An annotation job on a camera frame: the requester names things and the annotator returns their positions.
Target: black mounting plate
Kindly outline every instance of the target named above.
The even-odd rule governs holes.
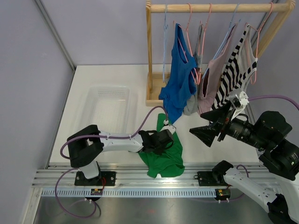
[[[116,172],[101,171],[101,177],[105,178],[105,186],[115,186]],[[86,179],[82,171],[76,173],[75,186],[103,186],[102,180],[99,177]]]
[[[228,186],[225,182],[218,182],[214,179],[212,171],[199,171],[194,176],[195,180],[198,180],[198,184],[201,187],[211,186]]]

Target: black and white striped tank top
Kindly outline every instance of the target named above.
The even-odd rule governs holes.
[[[243,35],[231,54],[221,76],[221,84],[212,105],[212,110],[225,105],[228,95],[235,89],[246,91],[250,77],[256,71],[257,58],[251,48],[251,27],[246,25]]]

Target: blue hanger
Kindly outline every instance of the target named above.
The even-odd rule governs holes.
[[[226,33],[226,35],[225,35],[225,37],[224,37],[224,39],[223,39],[223,41],[222,41],[220,47],[218,48],[216,54],[214,55],[213,60],[216,59],[216,58],[218,57],[218,55],[221,53],[223,47],[224,47],[225,44],[226,44],[226,39],[227,39],[228,35],[229,35],[230,32],[231,32],[231,29],[232,29],[232,23],[233,23],[233,21],[234,21],[235,13],[236,13],[238,7],[239,7],[239,3],[237,4],[237,6],[236,6],[236,8],[235,8],[235,11],[234,11],[234,14],[233,14],[233,16],[232,16],[232,19],[230,20],[229,27],[228,27],[228,32]],[[204,75],[202,76],[202,79],[204,79],[204,77],[206,76],[207,70],[205,71]]]
[[[167,29],[168,29],[168,24],[166,24],[166,13],[167,13],[167,4],[165,5],[165,16],[164,16],[164,51],[163,51],[163,82],[164,83],[165,83],[165,60],[166,60]]]

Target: green cloth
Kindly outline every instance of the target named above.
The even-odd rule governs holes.
[[[164,126],[165,114],[158,115],[157,131]],[[185,170],[182,159],[183,146],[178,139],[178,134],[173,135],[173,146],[166,149],[162,155],[151,153],[139,153],[140,158],[149,167],[148,176],[155,178],[157,174],[162,177],[180,176]]]

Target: white table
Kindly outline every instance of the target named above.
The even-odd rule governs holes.
[[[160,65],[153,67],[154,71],[161,71]],[[78,66],[70,93],[64,109],[64,114],[57,133],[52,151],[50,165],[68,163],[60,156],[60,147],[66,139],[74,134],[78,111],[86,100],[86,95],[92,86],[126,86],[130,90],[128,125],[126,133],[133,133],[139,127],[144,117],[151,109],[145,105],[147,65],[84,65]],[[155,130],[157,115],[162,113],[156,109],[143,127],[143,130]],[[183,160],[185,165],[216,164],[221,160],[232,163],[257,164],[256,149],[226,136],[224,141],[215,141],[211,148],[207,147],[197,137],[189,133],[192,127],[205,126],[207,121],[197,113],[191,116],[182,115],[175,123],[178,137],[183,145]],[[96,159],[105,165],[144,165],[139,155],[130,152],[107,152],[100,154]]]

